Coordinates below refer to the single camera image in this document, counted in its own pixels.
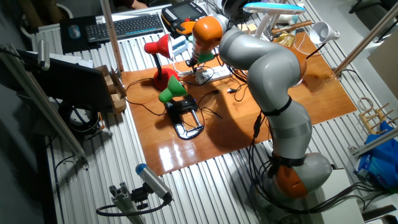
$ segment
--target white desk lamp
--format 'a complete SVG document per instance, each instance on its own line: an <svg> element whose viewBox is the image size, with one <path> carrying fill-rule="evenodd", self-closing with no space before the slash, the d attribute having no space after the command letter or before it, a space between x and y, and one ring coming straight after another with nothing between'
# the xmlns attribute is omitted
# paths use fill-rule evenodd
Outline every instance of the white desk lamp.
<svg viewBox="0 0 398 224"><path fill-rule="evenodd" d="M300 6L295 6L291 4L277 4L277 3L264 3L264 2L255 2L255 3L246 4L243 7L243 10L245 12L251 12L251 13L257 13L257 12L266 13L259 27L257 28L256 33L254 34L255 38L261 37L261 34L264 32L267 23L271 20L272 16L274 16L275 14L299 15L305 12L305 9Z"/></svg>

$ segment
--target metal grating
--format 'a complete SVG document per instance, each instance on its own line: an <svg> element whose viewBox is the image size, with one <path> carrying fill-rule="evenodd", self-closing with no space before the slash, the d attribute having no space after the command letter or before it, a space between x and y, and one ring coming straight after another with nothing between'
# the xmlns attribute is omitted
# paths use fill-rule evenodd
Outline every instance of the metal grating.
<svg viewBox="0 0 398 224"><path fill-rule="evenodd" d="M307 12L299 16L299 21L319 21L320 17L310 2L305 2ZM154 8L152 12L160 13L160 7ZM262 18L263 15L253 16L256 24L260 21L259 17ZM124 69L135 71L154 67L150 55L143 54L143 46L146 42L158 40L162 35L164 34L120 41ZM40 39L49 42L51 53L63 54L58 25L42 27L39 33L33 35L34 50ZM323 54L324 59L330 67L337 67L345 57L339 45L330 42L326 48L328 52ZM98 50L68 55L92 60L95 67L116 67L110 43L103 44ZM176 59L187 60L190 55L191 52L184 52ZM171 61L160 57L160 62L165 65ZM362 96L367 96L380 106L359 75L344 72L341 84L354 102ZM359 112L356 111L314 125L312 141L308 147L309 152L320 152L337 167L345 168L351 183L357 182L358 178L353 174L356 160L348 153L347 147L363 145L367 136L358 115ZM100 136L83 142L90 166L88 170L82 169L76 159L61 164L56 173L50 168L59 223L129 223L124 217L107 218L95 213L96 208L111 204L111 194L108 190L110 185L118 185L122 181L126 182L130 189L142 185L142 180L134 169L138 164L145 162L129 107L122 114L107 117L106 127ZM272 150L269 141L257 147L257 166L267 160L265 150ZM72 155L72 152L62 144L61 139L56 139L47 149L47 154L50 167L55 167L63 158ZM147 223L267 223L268 221L253 209L248 197L251 182L248 174L248 154L245 149L165 174L161 178L171 188L175 201L158 212L144 215L144 218ZM59 182L59 192L55 179ZM152 208L157 207L160 200L150 195L149 205Z"/></svg>

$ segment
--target lamp shade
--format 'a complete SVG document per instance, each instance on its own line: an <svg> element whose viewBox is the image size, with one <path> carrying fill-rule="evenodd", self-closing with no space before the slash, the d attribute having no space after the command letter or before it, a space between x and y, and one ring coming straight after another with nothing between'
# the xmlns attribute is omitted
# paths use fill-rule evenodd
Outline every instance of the lamp shade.
<svg viewBox="0 0 398 224"><path fill-rule="evenodd" d="M310 39L314 44L324 44L340 38L340 33L326 22L317 22L310 31Z"/></svg>
<svg viewBox="0 0 398 224"><path fill-rule="evenodd" d="M285 14L285 15L299 15L305 12L305 9L300 6L291 4L278 4L266 2L252 2L243 6L243 11L251 13L268 13L268 14Z"/></svg>
<svg viewBox="0 0 398 224"><path fill-rule="evenodd" d="M167 88L163 90L159 95L159 100L162 103L169 102L173 97L186 96L188 93L181 83L174 77L171 76Z"/></svg>
<svg viewBox="0 0 398 224"><path fill-rule="evenodd" d="M166 34L159 39L158 42L146 43L144 46L145 52L148 54L161 54L164 57L173 57L173 47L170 40L170 35Z"/></svg>

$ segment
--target red desk lamp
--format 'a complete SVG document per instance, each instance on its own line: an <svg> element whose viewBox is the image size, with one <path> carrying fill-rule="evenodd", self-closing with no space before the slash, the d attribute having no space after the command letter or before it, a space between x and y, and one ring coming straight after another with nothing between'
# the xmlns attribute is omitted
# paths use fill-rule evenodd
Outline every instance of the red desk lamp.
<svg viewBox="0 0 398 224"><path fill-rule="evenodd" d="M159 53L167 58L173 57L173 47L171 44L170 36L168 34L160 38L158 42L146 43L144 46L144 50L154 57L157 67L157 72L154 76L154 82L155 86L158 89L165 90L171 76L174 76L177 80L179 80L176 71L169 68L162 68L160 66L159 58L157 56L157 53Z"/></svg>

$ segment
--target blue plastic bag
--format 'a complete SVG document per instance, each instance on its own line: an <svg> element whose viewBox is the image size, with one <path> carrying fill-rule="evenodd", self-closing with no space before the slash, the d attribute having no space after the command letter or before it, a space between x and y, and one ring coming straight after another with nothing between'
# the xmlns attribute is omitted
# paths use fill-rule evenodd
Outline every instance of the blue plastic bag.
<svg viewBox="0 0 398 224"><path fill-rule="evenodd" d="M392 130L385 121L381 130ZM370 134L366 144L380 137L380 134ZM367 180L375 180L391 193L398 193L398 142L391 139L384 144L363 154L355 165L355 173Z"/></svg>

